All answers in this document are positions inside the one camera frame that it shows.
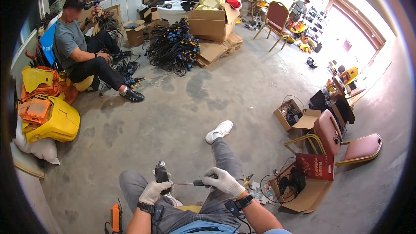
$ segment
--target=red fabric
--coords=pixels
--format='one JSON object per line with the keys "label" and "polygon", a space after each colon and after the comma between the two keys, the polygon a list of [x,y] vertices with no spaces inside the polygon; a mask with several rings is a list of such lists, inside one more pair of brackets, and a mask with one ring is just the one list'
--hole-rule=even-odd
{"label": "red fabric", "polygon": [[234,9],[241,8],[241,2],[239,0],[225,0],[225,1],[229,3]]}

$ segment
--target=black pants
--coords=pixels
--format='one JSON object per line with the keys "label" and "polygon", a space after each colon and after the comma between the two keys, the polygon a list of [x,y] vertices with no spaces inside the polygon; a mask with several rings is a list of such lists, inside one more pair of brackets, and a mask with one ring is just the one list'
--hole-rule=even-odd
{"label": "black pants", "polygon": [[[101,30],[98,34],[91,37],[86,45],[88,47],[87,51],[93,54],[98,53],[104,47],[111,54],[118,54],[120,52],[117,43],[105,30]],[[81,82],[91,75],[97,75],[116,91],[124,84],[123,76],[113,70],[103,57],[96,57],[85,62],[76,63],[69,67],[67,71],[69,72],[68,77],[73,83]]]}

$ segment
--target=orange device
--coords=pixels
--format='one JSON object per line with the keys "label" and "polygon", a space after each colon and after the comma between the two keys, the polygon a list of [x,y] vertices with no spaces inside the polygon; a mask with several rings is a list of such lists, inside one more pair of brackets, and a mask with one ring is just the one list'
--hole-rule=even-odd
{"label": "orange device", "polygon": [[[117,200],[119,200],[119,204],[114,204],[114,206],[111,207],[110,209],[110,222],[106,222],[105,225],[107,223],[110,223],[111,225],[111,229],[112,229],[112,234],[123,234],[123,230],[122,230],[122,214],[123,214],[123,209],[122,209],[122,204],[120,203],[120,199],[117,198]],[[104,225],[104,231],[106,234],[109,234],[106,226]]]}

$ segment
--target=screwdriver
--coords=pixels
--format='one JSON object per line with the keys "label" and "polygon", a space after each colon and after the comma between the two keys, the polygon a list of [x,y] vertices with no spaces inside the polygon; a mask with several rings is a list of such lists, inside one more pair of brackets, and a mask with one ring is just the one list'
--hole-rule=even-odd
{"label": "screwdriver", "polygon": [[187,183],[174,183],[172,185],[194,185],[194,186],[205,186],[202,180],[195,180],[194,182],[187,182]]}

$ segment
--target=red cushioned chair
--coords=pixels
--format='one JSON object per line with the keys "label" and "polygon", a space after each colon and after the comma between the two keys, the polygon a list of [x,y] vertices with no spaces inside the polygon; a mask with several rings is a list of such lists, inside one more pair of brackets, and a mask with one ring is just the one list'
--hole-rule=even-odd
{"label": "red cushioned chair", "polygon": [[286,22],[288,21],[289,11],[284,6],[283,3],[280,2],[272,2],[269,4],[266,21],[262,28],[257,32],[256,36],[254,36],[253,40],[260,34],[263,28],[270,28],[269,35],[267,35],[267,39],[270,37],[270,33],[273,31],[279,36],[278,41],[273,45],[273,47],[269,50],[271,52],[273,48],[280,42],[280,40],[284,39],[284,44],[280,50],[283,50],[288,38],[292,34],[287,28],[285,28]]}
{"label": "red cushioned chair", "polygon": [[372,160],[380,153],[382,147],[383,140],[378,134],[370,134],[362,138],[344,142],[340,128],[329,110],[322,112],[321,116],[316,119],[313,129],[315,134],[307,134],[287,142],[285,145],[308,139],[314,152],[317,154],[316,148],[311,141],[311,139],[315,139],[319,144],[322,154],[333,155],[336,155],[340,151],[341,145],[348,145],[344,159],[335,162],[335,165]]}

